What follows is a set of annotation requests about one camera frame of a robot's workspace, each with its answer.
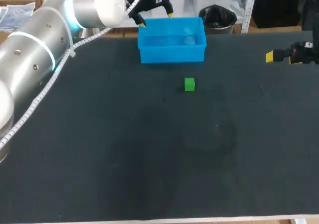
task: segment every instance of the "white robot arm segment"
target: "white robot arm segment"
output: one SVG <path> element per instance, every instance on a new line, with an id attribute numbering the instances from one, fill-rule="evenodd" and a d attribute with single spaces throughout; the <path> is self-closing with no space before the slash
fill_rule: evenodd
<path id="1" fill-rule="evenodd" d="M 70 38 L 83 27 L 120 24 L 125 8 L 125 0 L 45 0 L 31 20 L 0 46 L 0 162 L 9 144 L 3 137 L 12 127 L 13 116 L 21 115 L 14 111 L 31 102 L 31 92 L 50 76 L 70 47 Z"/>

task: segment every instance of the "blue plastic bin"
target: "blue plastic bin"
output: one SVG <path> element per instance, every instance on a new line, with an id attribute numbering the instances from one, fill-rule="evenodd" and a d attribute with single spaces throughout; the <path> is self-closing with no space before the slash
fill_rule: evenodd
<path id="1" fill-rule="evenodd" d="M 203 62 L 207 46 L 201 17 L 146 19 L 139 28 L 142 63 Z"/>

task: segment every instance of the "green cube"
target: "green cube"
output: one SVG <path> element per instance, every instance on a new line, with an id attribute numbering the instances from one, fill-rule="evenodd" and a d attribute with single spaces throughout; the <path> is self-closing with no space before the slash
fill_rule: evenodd
<path id="1" fill-rule="evenodd" d="M 185 78 L 185 91 L 195 91 L 195 78 Z"/>

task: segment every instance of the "white coiled cable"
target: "white coiled cable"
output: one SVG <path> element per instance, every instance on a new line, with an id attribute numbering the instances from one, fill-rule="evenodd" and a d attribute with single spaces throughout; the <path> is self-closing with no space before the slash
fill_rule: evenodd
<path id="1" fill-rule="evenodd" d="M 140 0 L 135 0 L 130 7 L 126 10 L 126 14 L 128 15 L 135 6 L 139 3 Z M 55 83 L 56 79 L 58 78 L 61 70 L 64 67 L 64 64 L 66 63 L 67 59 L 69 58 L 71 52 L 75 49 L 77 49 L 80 46 L 83 46 L 84 44 L 91 42 L 100 36 L 106 34 L 109 32 L 112 28 L 107 27 L 103 31 L 90 36 L 88 38 L 85 38 L 84 40 L 81 40 L 80 42 L 77 42 L 73 45 L 73 49 L 69 48 L 62 58 L 62 60 L 59 63 L 59 66 L 54 71 L 51 79 L 48 81 L 46 86 L 43 88 L 41 93 L 32 101 L 31 105 L 29 106 L 28 110 L 24 113 L 24 115 L 19 119 L 19 121 L 12 127 L 12 129 L 0 140 L 0 150 L 9 142 L 9 140 L 17 133 L 17 131 L 25 124 L 25 122 L 30 118 L 30 116 L 33 114 L 37 106 L 40 104 L 40 102 L 43 100 L 43 98 L 46 96 L 46 94 L 49 92 L 49 90 L 52 88 L 53 84 Z"/>

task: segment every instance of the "black trash bag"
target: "black trash bag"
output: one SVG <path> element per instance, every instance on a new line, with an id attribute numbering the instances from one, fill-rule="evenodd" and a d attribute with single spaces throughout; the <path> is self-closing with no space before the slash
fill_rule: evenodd
<path id="1" fill-rule="evenodd" d="M 208 6 L 199 12 L 204 25 L 209 28 L 223 28 L 232 26 L 237 21 L 237 16 L 232 11 L 218 5 Z"/>

